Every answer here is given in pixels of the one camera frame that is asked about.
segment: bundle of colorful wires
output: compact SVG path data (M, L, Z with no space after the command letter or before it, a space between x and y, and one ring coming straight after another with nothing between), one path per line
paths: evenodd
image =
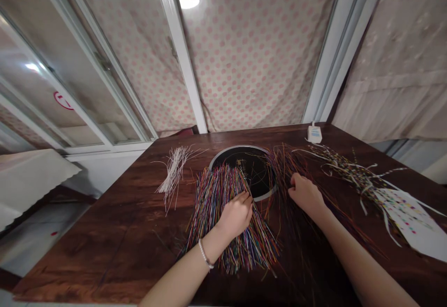
M197 178L194 213L188 225L189 235L182 253L186 253L199 238L204 237L219 221L227 202L242 191L250 191L243 172L236 167L223 165L212 171L204 169ZM227 274L255 267L271 269L279 255L279 246L256 204L248 228L225 249L217 266Z

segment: white tablecloth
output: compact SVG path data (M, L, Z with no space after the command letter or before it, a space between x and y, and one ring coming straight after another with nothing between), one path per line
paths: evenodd
M0 155L0 231L79 171L53 149Z

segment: silver bracelet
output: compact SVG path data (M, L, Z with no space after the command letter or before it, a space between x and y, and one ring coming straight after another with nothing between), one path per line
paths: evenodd
M205 260L206 265L208 265L208 267L210 268L210 270L214 269L214 265L212 265L212 264L208 261L208 258L206 258L205 252L203 251L202 239L199 239L199 247L200 247L200 251L202 251L202 256L203 256L203 259Z

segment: polka dot fabric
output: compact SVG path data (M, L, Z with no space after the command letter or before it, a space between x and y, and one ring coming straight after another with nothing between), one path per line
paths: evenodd
M160 0L86 0L159 135L196 124Z
M22 121L0 105L0 122L34 145L37 149L49 149L51 146Z
M182 10L208 129L301 122L334 0L201 0Z

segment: white wire bundle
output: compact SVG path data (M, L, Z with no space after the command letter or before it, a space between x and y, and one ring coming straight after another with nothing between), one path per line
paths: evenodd
M191 146L189 147L178 147L174 151L172 149L169 151L170 157L168 157L168 164L163 163L167 170L168 175L164 182L156 190L158 193L165 193L164 195L164 210L166 215L168 215L169 208L171 207L172 199L174 198L174 193L177 188L176 205L174 210L177 208L177 198L178 198L178 184L180 178L183 179L183 166L186 161L204 153L206 150L197 153L200 149L193 151Z

